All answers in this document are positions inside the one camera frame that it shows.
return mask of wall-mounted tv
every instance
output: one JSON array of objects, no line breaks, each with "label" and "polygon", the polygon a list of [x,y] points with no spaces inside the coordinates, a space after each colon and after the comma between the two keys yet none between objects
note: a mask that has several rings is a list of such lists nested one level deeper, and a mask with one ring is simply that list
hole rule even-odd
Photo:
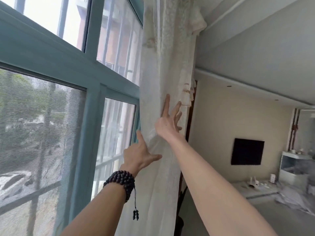
[{"label": "wall-mounted tv", "polygon": [[231,165],[260,165],[264,141],[234,139]]}]

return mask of hand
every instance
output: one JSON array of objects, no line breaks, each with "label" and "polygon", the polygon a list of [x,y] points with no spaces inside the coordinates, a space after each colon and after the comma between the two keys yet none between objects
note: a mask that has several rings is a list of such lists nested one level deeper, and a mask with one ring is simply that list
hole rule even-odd
[{"label": "hand", "polygon": [[179,112],[181,101],[179,101],[173,108],[171,115],[168,114],[169,101],[170,95],[167,94],[162,111],[162,117],[160,117],[155,123],[156,133],[166,141],[174,136],[177,136],[179,131],[182,130],[182,127],[177,126],[177,123],[182,115],[182,112]]},{"label": "hand", "polygon": [[162,155],[149,153],[146,142],[139,130],[137,131],[137,139],[138,143],[134,143],[124,150],[124,164],[120,167],[120,170],[129,171],[133,177],[136,177],[140,170],[152,162],[162,158]]}]

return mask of sheer curtain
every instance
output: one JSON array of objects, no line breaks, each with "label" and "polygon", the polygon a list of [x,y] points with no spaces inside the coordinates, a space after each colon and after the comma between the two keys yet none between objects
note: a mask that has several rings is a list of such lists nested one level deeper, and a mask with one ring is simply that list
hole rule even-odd
[{"label": "sheer curtain", "polygon": [[186,130],[191,104],[191,75],[196,36],[206,27],[195,0],[144,0],[143,45],[140,66],[141,132],[152,153],[163,158],[139,173],[136,202],[139,221],[132,220],[134,194],[124,206],[116,235],[174,234],[180,169],[168,144],[156,136],[165,95],[170,107],[181,100],[180,126]]}]

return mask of ceiling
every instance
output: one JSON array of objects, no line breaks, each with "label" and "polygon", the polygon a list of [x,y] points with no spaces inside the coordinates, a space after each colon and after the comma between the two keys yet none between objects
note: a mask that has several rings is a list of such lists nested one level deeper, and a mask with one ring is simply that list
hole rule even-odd
[{"label": "ceiling", "polygon": [[196,69],[315,105],[315,0],[198,0]]}]

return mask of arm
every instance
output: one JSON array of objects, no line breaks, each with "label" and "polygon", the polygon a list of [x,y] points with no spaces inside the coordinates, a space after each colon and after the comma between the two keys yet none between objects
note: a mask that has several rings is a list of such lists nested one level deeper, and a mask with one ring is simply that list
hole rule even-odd
[{"label": "arm", "polygon": [[259,212],[178,133],[181,103],[168,114],[169,95],[156,132],[174,151],[198,213],[212,236],[276,236]]},{"label": "arm", "polygon": [[[161,155],[152,155],[140,131],[138,143],[124,150],[124,164],[120,170],[129,171],[134,177]],[[77,215],[60,236],[113,236],[126,200],[124,186],[107,184],[101,192]]]}]

